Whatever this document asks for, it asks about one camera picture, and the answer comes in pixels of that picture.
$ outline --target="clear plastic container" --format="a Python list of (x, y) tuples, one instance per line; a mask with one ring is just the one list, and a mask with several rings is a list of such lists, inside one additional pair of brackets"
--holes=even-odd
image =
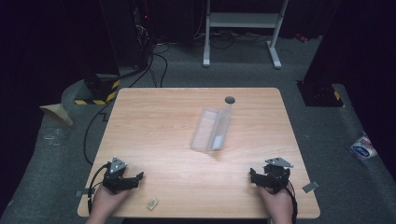
[(204, 108), (191, 140), (191, 148), (201, 151), (221, 149), (230, 124), (231, 113), (231, 105), (224, 109)]

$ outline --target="white metal stand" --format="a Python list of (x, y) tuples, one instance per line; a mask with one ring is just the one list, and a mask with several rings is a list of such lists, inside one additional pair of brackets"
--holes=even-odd
[(274, 29), (272, 39), (267, 41), (267, 47), (274, 62), (274, 67), (280, 69), (282, 65), (277, 57), (275, 43), (288, 2), (289, 0), (283, 0), (279, 13), (224, 13), (210, 12), (210, 0), (207, 0), (203, 66), (210, 66), (210, 27), (249, 27)]

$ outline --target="wooden table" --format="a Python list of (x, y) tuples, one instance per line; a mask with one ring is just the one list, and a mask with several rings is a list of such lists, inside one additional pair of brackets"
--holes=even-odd
[[(203, 153), (190, 149), (204, 107), (225, 108), (235, 98), (223, 149)], [(122, 89), (99, 147), (93, 174), (113, 156), (128, 163), (124, 177), (144, 172), (138, 189), (116, 217), (265, 218), (265, 207), (249, 169), (263, 174), (265, 159), (292, 163), (298, 218), (319, 216), (310, 183), (279, 90), (274, 88)], [(102, 172), (96, 182), (103, 180)], [(159, 202), (153, 210), (149, 201)], [(84, 195), (78, 214), (88, 215)]]

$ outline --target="human hand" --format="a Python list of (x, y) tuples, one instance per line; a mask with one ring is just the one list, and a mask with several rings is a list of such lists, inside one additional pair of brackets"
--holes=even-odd
[(266, 188), (261, 186), (257, 186), (257, 188), (264, 201), (264, 206), (275, 224), (291, 224), (293, 205), (289, 193), (282, 189), (280, 192), (272, 194)]
[(92, 211), (86, 224), (106, 223), (111, 214), (121, 205), (121, 203), (129, 196), (129, 189), (114, 194), (106, 187), (99, 186), (93, 197)]

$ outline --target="gray carpet floor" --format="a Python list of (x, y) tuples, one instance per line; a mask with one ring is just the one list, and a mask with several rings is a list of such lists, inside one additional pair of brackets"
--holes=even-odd
[[(299, 219), (297, 223), (396, 223), (396, 185), (381, 155), (362, 164), (348, 152), (363, 129), (345, 88), (334, 84), (344, 107), (307, 107), (299, 93), (296, 81), (304, 79), (320, 39), (303, 44), (280, 38), (276, 49), (283, 65), (281, 70), (274, 69), (264, 39), (236, 41), (226, 49), (212, 48), (209, 68), (202, 67), (203, 47), (160, 45), (154, 52), (167, 60), (163, 87), (278, 88), (309, 177), (320, 184), (315, 190), (320, 217)], [(222, 48), (230, 43), (213, 41), (212, 44)], [(156, 78), (148, 72), (132, 88), (155, 87), (154, 80), (159, 87), (164, 68), (165, 61), (154, 56), (151, 70)], [(120, 88), (129, 88), (139, 76), (123, 78)], [(86, 220), (77, 214), (80, 198), (75, 193), (84, 188), (91, 170), (84, 159), (84, 135), (103, 106), (76, 105), (74, 97), (81, 85), (82, 80), (71, 85), (60, 100), (74, 121), (73, 126), (60, 127), (43, 114), (34, 156), (1, 224), (84, 223)], [(104, 111), (107, 118), (111, 108), (112, 105)], [(106, 128), (103, 116), (96, 117), (88, 130), (85, 145), (90, 161), (94, 160)], [(108, 223), (121, 222), (121, 218), (111, 218)], [(132, 222), (172, 223), (172, 220), (136, 219)], [(207, 223), (222, 222), (208, 220)]]

